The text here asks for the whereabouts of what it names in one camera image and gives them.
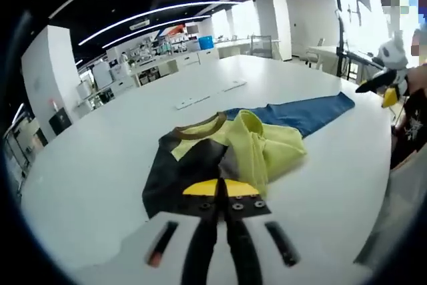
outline white cabinet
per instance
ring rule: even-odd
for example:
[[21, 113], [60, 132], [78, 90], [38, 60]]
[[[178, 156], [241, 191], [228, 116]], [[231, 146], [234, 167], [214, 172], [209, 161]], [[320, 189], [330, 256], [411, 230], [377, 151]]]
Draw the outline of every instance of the white cabinet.
[[188, 53], [176, 58], [176, 65], [178, 70], [181, 70], [185, 66], [195, 65], [199, 63], [199, 56], [197, 53]]
[[125, 93], [126, 91], [136, 87], [137, 86], [133, 77], [125, 77], [112, 83], [110, 88], [114, 96], [117, 98], [117, 96], [121, 95], [122, 93]]
[[171, 73], [171, 69], [169, 67], [169, 63], [162, 63], [158, 66], [160, 77], [169, 75]]
[[204, 63], [207, 63], [212, 60], [217, 60], [220, 58], [220, 53], [216, 48], [201, 50], [201, 51], [198, 51], [197, 54], [199, 55], [200, 65], [203, 65]]

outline white table surface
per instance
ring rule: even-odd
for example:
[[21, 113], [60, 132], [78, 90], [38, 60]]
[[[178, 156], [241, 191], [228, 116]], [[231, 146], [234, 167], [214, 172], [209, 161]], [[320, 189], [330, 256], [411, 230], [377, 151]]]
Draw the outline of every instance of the white table surface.
[[[274, 39], [272, 40], [272, 43], [278, 43], [280, 40]], [[239, 39], [235, 41], [221, 41], [219, 43], [215, 43], [215, 48], [223, 49], [228, 47], [236, 47], [236, 46], [243, 46], [243, 45], [250, 45], [251, 39]]]
[[[238, 78], [248, 83], [174, 108], [177, 101], [215, 92]], [[49, 143], [23, 187], [24, 216], [66, 271], [103, 264], [147, 220], [141, 192], [162, 135], [232, 107], [343, 91], [355, 108], [304, 140], [304, 164], [271, 183], [266, 200], [303, 260], [351, 264], [380, 211], [391, 145], [390, 114], [381, 108], [381, 98], [355, 94], [355, 88], [301, 65], [252, 56], [190, 66], [110, 101]], [[211, 268], [225, 277], [233, 265], [222, 244], [225, 236], [218, 242]]]
[[313, 46], [313, 47], [308, 47], [308, 51], [312, 53], [317, 53], [318, 55], [337, 57], [336, 46]]

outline screw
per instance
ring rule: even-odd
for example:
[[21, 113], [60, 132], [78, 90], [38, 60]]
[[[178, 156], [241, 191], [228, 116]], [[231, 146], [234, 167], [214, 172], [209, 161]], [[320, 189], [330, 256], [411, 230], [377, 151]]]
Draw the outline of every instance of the screw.
[[257, 202], [255, 202], [254, 205], [256, 208], [263, 208], [266, 205], [266, 203], [263, 200], [258, 200]]
[[211, 204], [209, 204], [209, 203], [203, 203], [202, 205], [199, 206], [199, 208], [201, 210], [206, 210], [206, 209], [208, 209], [210, 207], [211, 207]]
[[232, 208], [234, 210], [242, 210], [244, 208], [244, 206], [241, 203], [234, 203]]

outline person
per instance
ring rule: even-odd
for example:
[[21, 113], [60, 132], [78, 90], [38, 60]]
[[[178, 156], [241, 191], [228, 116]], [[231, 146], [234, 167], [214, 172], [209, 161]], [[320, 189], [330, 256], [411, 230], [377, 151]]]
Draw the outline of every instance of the person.
[[126, 55], [126, 52], [121, 53], [121, 57], [120, 57], [120, 63], [125, 63], [129, 60], [129, 58]]
[[404, 104], [405, 116], [392, 128], [390, 168], [419, 151], [427, 143], [427, 64], [408, 72], [409, 98]]

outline white wall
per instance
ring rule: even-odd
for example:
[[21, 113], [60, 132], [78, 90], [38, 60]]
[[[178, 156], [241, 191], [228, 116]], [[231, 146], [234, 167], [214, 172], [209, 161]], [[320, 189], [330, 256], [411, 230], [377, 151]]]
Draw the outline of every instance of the white wall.
[[246, 38], [248, 35], [261, 35], [260, 20], [254, 1], [248, 0], [232, 7], [232, 19], [229, 23], [233, 30], [233, 35], [239, 39]]
[[76, 87], [81, 80], [75, 66], [73, 48], [69, 29], [47, 26], [49, 33], [49, 54], [57, 87], [63, 100], [63, 106], [71, 122], [80, 117], [74, 112], [74, 107], [79, 101]]
[[207, 18], [199, 23], [199, 36], [214, 36], [214, 25], [212, 18]]
[[287, 0], [256, 0], [261, 35], [279, 39], [283, 60], [292, 58], [292, 44]]
[[234, 31], [234, 17], [231, 9], [226, 10], [227, 22], [230, 27], [230, 35], [233, 37], [236, 32]]
[[55, 110], [49, 103], [53, 99], [63, 107], [63, 99], [53, 74], [50, 60], [47, 27], [34, 39], [21, 58], [25, 90], [31, 109], [47, 141], [56, 137], [49, 124]]
[[79, 119], [74, 112], [78, 101], [76, 86], [80, 77], [74, 62], [69, 30], [46, 26], [21, 58], [22, 74], [31, 109], [47, 141], [56, 137], [49, 124], [55, 115], [50, 99], [64, 107], [71, 122]]
[[307, 48], [337, 45], [340, 28], [335, 14], [336, 0], [287, 0], [292, 38], [292, 55], [304, 55]]
[[117, 59], [118, 61], [122, 52], [122, 51], [119, 51], [118, 49], [120, 49], [118, 46], [107, 49], [106, 54], [107, 54], [108, 61], [113, 61], [114, 59]]

